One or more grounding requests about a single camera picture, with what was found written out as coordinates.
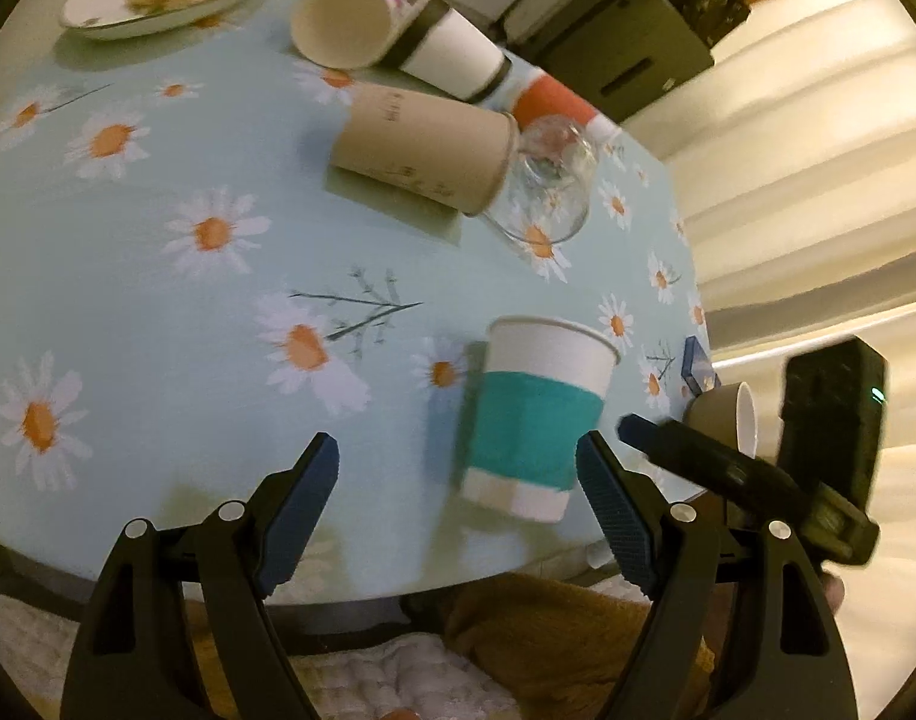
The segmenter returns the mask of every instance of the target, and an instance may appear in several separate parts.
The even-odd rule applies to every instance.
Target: table
[[[315,432],[341,476],[279,602],[487,576],[601,538],[584,495],[543,526],[458,498],[486,329],[616,337],[600,428],[669,499],[697,488],[615,437],[682,415],[708,343],[661,164],[606,149],[579,235],[532,250],[484,220],[327,167],[361,79],[290,46],[294,0],[121,44],[68,36],[0,114],[0,543],[97,576],[121,528],[196,522]],[[529,70],[517,58],[506,84]]]

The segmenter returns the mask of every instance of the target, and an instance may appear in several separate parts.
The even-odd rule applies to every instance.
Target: paper cup
[[[488,97],[511,69],[504,52],[444,0],[429,0],[413,16],[385,64],[467,103]]]
[[[517,126],[507,114],[357,84],[331,164],[477,215],[501,190],[516,148]]]
[[[745,382],[702,392],[685,412],[685,425],[748,457],[758,451],[755,399]]]
[[[291,39],[324,67],[368,67],[387,52],[407,7],[408,0],[300,0],[291,17]]]
[[[599,113],[594,105],[540,68],[524,77],[506,107],[522,129],[543,116],[567,116],[581,124],[589,139],[598,145],[607,143],[621,131],[618,124]]]
[[[575,446],[597,426],[618,360],[608,338],[585,325],[498,319],[489,329],[461,495],[536,522],[565,517]]]

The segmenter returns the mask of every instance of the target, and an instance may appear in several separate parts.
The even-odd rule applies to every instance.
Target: white paper cup
[[[565,319],[502,317],[489,330],[464,498],[536,522],[565,517],[575,445],[604,406],[618,349]]]
[[[702,392],[685,412],[685,425],[748,457],[758,451],[755,398],[745,382]]]
[[[409,17],[388,64],[466,101],[479,101],[507,76],[511,60],[444,0]]]
[[[291,17],[291,39],[324,67],[368,67],[387,52],[407,8],[408,0],[300,0]]]

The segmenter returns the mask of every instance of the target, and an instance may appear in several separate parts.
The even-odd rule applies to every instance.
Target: curtain
[[[898,0],[765,0],[714,56],[624,125],[671,170],[759,454],[777,451],[789,356],[855,334],[889,362],[882,540],[843,571],[839,614],[872,718],[916,665],[916,26]]]

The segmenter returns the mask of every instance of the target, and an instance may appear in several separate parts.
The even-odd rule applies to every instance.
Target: red object
[[[561,114],[573,119],[582,127],[591,122],[598,111],[582,100],[572,90],[568,89],[561,81],[553,79],[548,74],[540,74],[522,95],[514,102],[512,116],[524,129],[528,124],[543,116]]]

